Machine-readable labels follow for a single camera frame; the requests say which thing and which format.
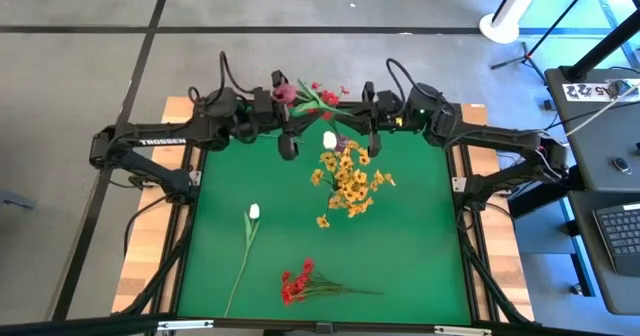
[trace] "white pole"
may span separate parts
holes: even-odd
[[[518,22],[533,0],[503,0],[497,14],[480,20],[480,32],[497,43],[511,43],[520,35]]]

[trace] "black stand leg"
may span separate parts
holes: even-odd
[[[492,70],[496,70],[499,69],[501,67],[505,67],[514,63],[521,63],[523,65],[527,65],[531,66],[531,68],[533,68],[536,73],[538,74],[538,76],[540,76],[540,78],[542,79],[542,82],[544,83],[545,86],[547,86],[547,79],[544,77],[544,73],[542,73],[542,70],[540,70],[540,68],[538,67],[538,65],[536,65],[536,63],[533,61],[533,59],[531,58],[531,54],[529,53],[529,50],[527,48],[527,44],[525,42],[522,43],[522,48],[524,50],[524,55],[514,58],[512,60],[509,61],[505,61],[505,62],[501,62],[499,64],[495,64],[493,66],[491,66]]]

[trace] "green mat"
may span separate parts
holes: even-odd
[[[327,187],[320,168],[323,122],[305,131],[300,155],[284,161],[274,137],[239,142],[207,155],[178,315],[223,317],[244,254],[243,213],[258,203],[261,224],[228,317],[414,324],[470,324],[445,154],[420,135],[386,134],[380,155],[363,167],[390,172],[366,214],[330,210],[316,217]],[[367,145],[345,126],[340,131]],[[280,277],[311,257],[327,278],[382,296],[347,294],[284,306]]]

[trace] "flower stem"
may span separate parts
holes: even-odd
[[[236,294],[236,289],[238,288],[238,284],[240,283],[240,279],[242,278],[242,274],[244,273],[244,266],[247,264],[247,258],[249,257],[250,248],[251,248],[251,245],[247,245],[247,248],[244,251],[244,259],[242,260],[240,273],[238,273],[238,278],[236,278],[236,283],[233,285],[233,289],[231,290],[231,296],[229,296],[229,302],[227,303],[227,309],[224,311],[224,317],[227,317],[227,315],[229,314],[229,309],[231,308],[231,302],[233,301],[233,296]]]

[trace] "green leaf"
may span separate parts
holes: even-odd
[[[249,215],[244,213],[244,235],[245,235],[245,245],[249,245],[249,238],[251,237],[251,219],[249,219]]]
[[[318,96],[318,93],[310,89],[309,86],[307,86],[307,84],[300,81],[300,79],[298,79],[298,84],[300,85],[300,91],[305,96],[309,97],[310,99],[320,101],[320,96]]]
[[[251,236],[249,236],[249,243],[247,244],[247,247],[251,247],[251,244],[253,243],[253,239],[256,237],[256,233],[258,233],[259,226],[260,226],[260,220],[256,221],[253,224],[253,230],[251,230]]]
[[[320,107],[320,103],[318,101],[314,100],[314,101],[305,102],[303,104],[296,106],[293,109],[292,114],[294,116],[298,116],[307,110],[317,109],[318,107]]]

